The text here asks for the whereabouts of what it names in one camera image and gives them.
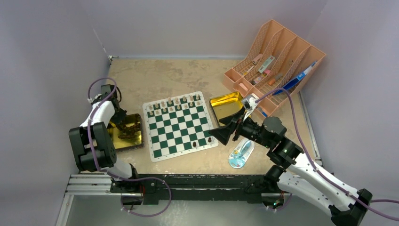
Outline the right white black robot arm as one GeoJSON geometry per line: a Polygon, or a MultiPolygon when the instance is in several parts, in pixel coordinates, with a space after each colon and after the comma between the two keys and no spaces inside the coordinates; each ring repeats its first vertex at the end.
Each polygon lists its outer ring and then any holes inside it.
{"type": "Polygon", "coordinates": [[[360,225],[372,199],[367,189],[345,184],[308,158],[299,145],[286,137],[287,128],[278,117],[267,117],[262,125],[243,117],[241,109],[222,118],[224,126],[211,129],[210,135],[223,145],[234,135],[234,140],[243,136],[266,147],[267,156],[274,163],[264,176],[267,190],[281,189],[302,198],[324,211],[336,226],[360,225]]]}

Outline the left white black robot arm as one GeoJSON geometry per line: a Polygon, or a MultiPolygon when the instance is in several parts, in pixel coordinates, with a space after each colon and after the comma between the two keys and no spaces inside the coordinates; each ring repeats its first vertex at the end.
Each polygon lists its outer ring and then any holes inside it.
{"type": "Polygon", "coordinates": [[[140,179],[133,165],[117,159],[108,125],[114,124],[121,132],[119,139],[131,139],[141,125],[125,124],[127,112],[120,107],[120,95],[116,85],[102,85],[100,94],[89,100],[92,109],[88,117],[68,135],[79,170],[98,171],[122,180],[122,187],[133,193],[140,188],[140,179]]]}

